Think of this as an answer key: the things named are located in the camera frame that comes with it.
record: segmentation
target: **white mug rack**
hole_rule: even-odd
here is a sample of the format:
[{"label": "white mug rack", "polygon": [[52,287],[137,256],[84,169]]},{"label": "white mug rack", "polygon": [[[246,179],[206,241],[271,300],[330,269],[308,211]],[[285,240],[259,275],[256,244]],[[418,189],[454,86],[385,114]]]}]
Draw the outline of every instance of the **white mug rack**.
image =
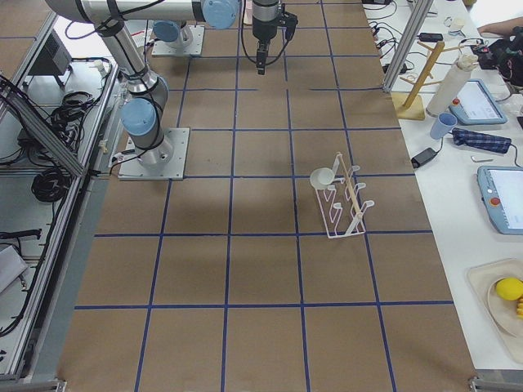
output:
[{"label": "white mug rack", "polygon": [[365,232],[363,216],[374,201],[360,203],[358,200],[358,193],[367,186],[354,179],[354,173],[359,169],[359,166],[347,169],[342,154],[337,153],[332,168],[334,180],[330,184],[319,187],[311,178],[328,238],[344,238]]}]

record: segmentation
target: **yellow fruit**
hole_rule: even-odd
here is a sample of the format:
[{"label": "yellow fruit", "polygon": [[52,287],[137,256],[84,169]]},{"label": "yellow fruit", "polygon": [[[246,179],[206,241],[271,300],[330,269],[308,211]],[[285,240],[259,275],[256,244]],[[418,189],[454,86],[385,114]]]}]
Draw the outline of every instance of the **yellow fruit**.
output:
[{"label": "yellow fruit", "polygon": [[518,278],[501,279],[496,283],[496,292],[504,300],[517,300],[523,296],[523,282]]}]

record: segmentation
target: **tray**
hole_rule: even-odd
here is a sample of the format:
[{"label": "tray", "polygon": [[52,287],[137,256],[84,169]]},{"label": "tray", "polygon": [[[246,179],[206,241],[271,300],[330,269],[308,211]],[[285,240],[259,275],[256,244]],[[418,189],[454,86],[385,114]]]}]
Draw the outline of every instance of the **tray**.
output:
[{"label": "tray", "polygon": [[[467,276],[508,353],[516,362],[523,363],[523,320],[519,320],[516,317],[516,301],[505,301],[505,303],[502,303],[498,301],[494,290],[494,285],[500,279],[509,276],[523,278],[523,261],[517,259],[496,261],[471,268]],[[516,323],[507,324],[507,312],[510,310],[513,311],[514,319],[521,322],[521,332],[517,328]]]}]

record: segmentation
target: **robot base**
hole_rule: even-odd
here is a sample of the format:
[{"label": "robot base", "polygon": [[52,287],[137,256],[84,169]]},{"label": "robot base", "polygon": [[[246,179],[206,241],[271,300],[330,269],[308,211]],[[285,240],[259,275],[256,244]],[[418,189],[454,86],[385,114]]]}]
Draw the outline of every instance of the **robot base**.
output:
[{"label": "robot base", "polygon": [[[118,174],[120,180],[183,180],[190,129],[167,128],[164,131],[165,137],[174,146],[172,158],[169,162],[146,166],[142,165],[137,159],[133,159],[132,161],[122,163],[120,173]],[[134,149],[134,143],[131,138],[127,141],[126,149]]]},{"label": "robot base", "polygon": [[157,41],[154,43],[153,56],[154,57],[187,57],[187,56],[201,56],[203,46],[203,33],[205,28],[203,26],[189,26],[193,34],[193,41],[186,47],[170,47],[164,41]]}]

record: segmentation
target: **electronic device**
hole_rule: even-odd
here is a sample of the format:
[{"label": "electronic device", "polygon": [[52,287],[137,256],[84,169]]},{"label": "electronic device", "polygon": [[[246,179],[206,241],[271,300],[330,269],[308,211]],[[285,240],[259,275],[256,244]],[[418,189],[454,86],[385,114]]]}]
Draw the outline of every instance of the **electronic device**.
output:
[{"label": "electronic device", "polygon": [[464,125],[504,124],[507,117],[480,79],[470,79],[449,107]]},{"label": "electronic device", "polygon": [[414,169],[417,169],[418,167],[423,166],[425,163],[430,162],[432,159],[434,159],[437,154],[438,153],[430,147],[428,149],[423,150],[421,153],[410,159],[412,167]]},{"label": "electronic device", "polygon": [[[387,70],[389,69],[389,66],[390,66],[390,64],[385,64],[384,66],[382,66],[384,74],[387,73]],[[407,67],[407,64],[403,63],[403,67],[401,67],[400,75],[406,74],[407,71],[409,71],[409,70],[410,69],[409,69],[409,67]]]},{"label": "electronic device", "polygon": [[439,33],[420,33],[418,39],[421,42],[439,42],[443,41],[443,35]]},{"label": "electronic device", "polygon": [[481,166],[477,169],[483,203],[501,234],[523,234],[523,168]]},{"label": "electronic device", "polygon": [[58,37],[55,30],[51,31],[46,43],[38,53],[33,66],[29,70],[29,76],[48,75],[61,76],[67,71],[71,62],[71,55],[65,48],[64,43]]},{"label": "electronic device", "polygon": [[381,6],[388,6],[391,0],[361,0],[363,4],[378,4]]}]

